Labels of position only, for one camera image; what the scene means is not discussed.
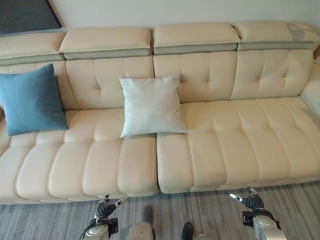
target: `cream leather sofa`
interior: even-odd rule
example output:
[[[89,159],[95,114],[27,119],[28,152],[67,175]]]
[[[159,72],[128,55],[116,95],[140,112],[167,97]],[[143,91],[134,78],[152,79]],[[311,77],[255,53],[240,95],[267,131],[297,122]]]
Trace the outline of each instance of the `cream leather sofa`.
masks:
[[[297,22],[157,26],[153,51],[144,27],[0,37],[0,73],[53,63],[69,126],[9,137],[2,112],[0,204],[320,179],[317,41]],[[119,78],[178,73],[187,134],[121,139]]]

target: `throw pillow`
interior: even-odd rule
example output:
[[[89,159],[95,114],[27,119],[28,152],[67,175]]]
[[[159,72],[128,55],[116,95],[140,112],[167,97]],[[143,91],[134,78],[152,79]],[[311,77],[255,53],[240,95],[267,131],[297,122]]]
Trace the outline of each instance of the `throw pillow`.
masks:
[[[121,137],[186,132],[180,114],[180,77],[178,74],[163,78],[120,78],[125,97]]]
[[[0,103],[10,136],[38,130],[67,130],[54,66],[0,74]]]

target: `gray trim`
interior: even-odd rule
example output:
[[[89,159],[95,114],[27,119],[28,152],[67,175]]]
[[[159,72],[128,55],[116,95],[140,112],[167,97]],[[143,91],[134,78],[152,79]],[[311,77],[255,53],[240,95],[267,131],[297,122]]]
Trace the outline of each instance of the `gray trim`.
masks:
[[[0,59],[0,66],[16,65],[16,64],[31,64],[31,63],[51,62],[51,61],[60,61],[60,60],[65,60],[63,54],[61,53],[36,55],[36,56],[22,56],[22,57],[8,58],[8,59]]]
[[[244,50],[269,50],[269,49],[311,49],[312,41],[258,41],[258,42],[240,42],[237,51]]]
[[[102,58],[123,58],[150,56],[150,48],[117,49],[104,51],[64,52],[67,60],[75,59],[102,59]]]
[[[233,51],[237,48],[237,43],[219,43],[219,44],[199,44],[199,45],[177,45],[177,46],[155,46],[155,55],[164,54],[187,54],[201,52],[221,52]]]

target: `gray carpet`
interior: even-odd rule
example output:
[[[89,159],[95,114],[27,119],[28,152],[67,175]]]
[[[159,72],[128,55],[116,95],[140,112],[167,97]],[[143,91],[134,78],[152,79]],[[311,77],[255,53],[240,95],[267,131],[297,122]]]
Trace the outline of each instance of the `gray carpet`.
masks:
[[[258,188],[265,207],[280,221],[288,240],[320,239],[320,182]],[[245,190],[232,191],[246,196]],[[254,240],[242,226],[246,208],[229,197],[230,191],[158,194],[130,198],[113,214],[125,240],[132,225],[142,220],[144,206],[154,211],[157,240],[179,240],[185,222],[195,233],[214,240]],[[96,201],[35,205],[0,205],[0,240],[73,240],[92,218]]]

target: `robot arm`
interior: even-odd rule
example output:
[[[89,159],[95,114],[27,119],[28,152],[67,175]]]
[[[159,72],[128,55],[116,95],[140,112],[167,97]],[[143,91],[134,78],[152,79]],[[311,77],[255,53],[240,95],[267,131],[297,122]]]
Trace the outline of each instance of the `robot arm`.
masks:
[[[248,187],[248,197],[240,197],[233,193],[230,197],[241,202],[252,211],[242,212],[242,221],[245,226],[253,227],[257,240],[286,240],[281,231],[280,223],[275,220],[271,212],[265,210],[265,204],[254,188]]]

